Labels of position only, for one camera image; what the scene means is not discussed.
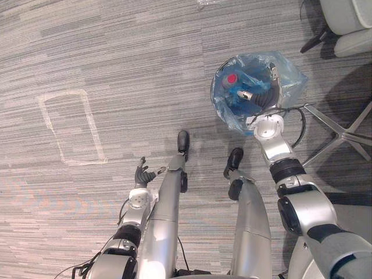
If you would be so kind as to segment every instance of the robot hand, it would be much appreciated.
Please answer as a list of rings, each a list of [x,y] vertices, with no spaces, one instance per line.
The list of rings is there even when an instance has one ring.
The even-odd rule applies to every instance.
[[[146,170],[148,169],[148,166],[144,167],[144,163],[146,163],[146,158],[142,157],[134,174],[136,188],[146,188],[147,183],[151,182],[156,176],[164,173],[167,170],[166,167],[161,167],[156,172],[147,172]]]

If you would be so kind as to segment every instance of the floor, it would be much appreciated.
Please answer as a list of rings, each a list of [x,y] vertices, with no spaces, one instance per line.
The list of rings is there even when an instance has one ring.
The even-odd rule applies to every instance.
[[[286,270],[296,239],[281,225],[270,173],[254,139],[218,118],[209,89],[228,58],[277,50],[309,78],[298,104],[315,103],[343,126],[353,122],[371,99],[372,55],[332,58],[331,43],[299,53],[322,21],[311,0],[300,19],[301,3],[231,0],[200,9],[196,0],[2,1],[0,278],[53,278],[99,251],[116,231],[140,157],[150,169],[166,165],[181,129],[191,135],[179,227],[190,268],[230,269],[237,204],[222,172],[229,151],[241,146],[241,168],[257,179],[269,216],[273,278]],[[301,160],[332,138],[306,115],[295,149]],[[288,141],[300,127],[290,116]],[[369,115],[358,132],[371,127]],[[371,192],[371,164],[347,144],[306,170],[326,192]]]

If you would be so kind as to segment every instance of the red bottle cap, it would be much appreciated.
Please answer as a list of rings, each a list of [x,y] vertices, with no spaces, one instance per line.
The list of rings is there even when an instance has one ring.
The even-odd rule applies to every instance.
[[[229,74],[227,77],[228,83],[236,83],[238,80],[238,76],[236,74]]]

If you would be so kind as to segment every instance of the blue plastic bag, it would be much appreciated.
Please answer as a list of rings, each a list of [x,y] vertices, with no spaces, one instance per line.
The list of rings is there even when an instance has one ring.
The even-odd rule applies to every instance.
[[[267,92],[271,82],[270,63],[273,63],[279,72],[283,108],[294,106],[305,91],[307,77],[277,51],[240,54],[229,59],[214,75],[210,98],[217,114],[230,130],[239,131],[243,135],[253,135],[246,126],[246,118],[259,113],[261,108],[238,97],[234,92],[237,88],[254,94]],[[239,76],[239,83],[231,88],[224,87],[224,77],[233,73]]]

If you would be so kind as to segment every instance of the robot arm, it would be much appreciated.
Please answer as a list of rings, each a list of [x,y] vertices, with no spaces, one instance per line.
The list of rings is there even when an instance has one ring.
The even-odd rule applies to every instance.
[[[145,162],[143,157],[137,166],[136,185],[130,191],[129,207],[124,216],[120,217],[119,228],[89,267],[87,275],[83,275],[83,279],[136,277],[137,250],[151,213],[151,202],[156,200],[156,195],[147,189],[147,183],[166,170],[162,167],[157,172],[147,172],[147,167],[143,167]]]
[[[304,236],[325,278],[370,278],[372,245],[337,226],[333,205],[283,139],[283,118],[261,115],[251,128],[276,183],[286,230]]]

